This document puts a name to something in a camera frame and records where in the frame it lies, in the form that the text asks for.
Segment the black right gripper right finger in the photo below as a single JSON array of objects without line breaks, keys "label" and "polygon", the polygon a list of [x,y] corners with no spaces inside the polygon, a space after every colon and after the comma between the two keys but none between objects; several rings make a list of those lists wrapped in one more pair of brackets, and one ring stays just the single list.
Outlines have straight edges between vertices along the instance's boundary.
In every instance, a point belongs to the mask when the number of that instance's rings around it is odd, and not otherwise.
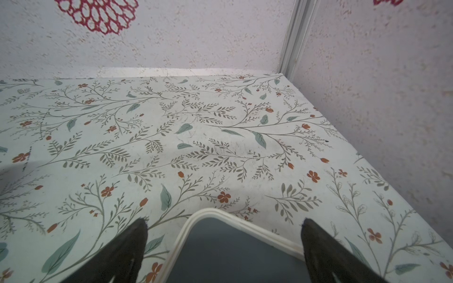
[{"label": "black right gripper right finger", "polygon": [[314,220],[304,220],[301,240],[304,259],[313,283],[385,282]]}]

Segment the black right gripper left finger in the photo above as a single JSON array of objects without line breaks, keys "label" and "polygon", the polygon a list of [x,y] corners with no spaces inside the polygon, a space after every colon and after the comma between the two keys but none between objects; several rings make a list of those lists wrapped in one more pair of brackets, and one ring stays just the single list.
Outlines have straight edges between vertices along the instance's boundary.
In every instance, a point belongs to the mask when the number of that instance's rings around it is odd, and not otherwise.
[{"label": "black right gripper left finger", "polygon": [[142,266],[146,241],[147,224],[140,218],[63,281],[65,283],[135,283]]}]

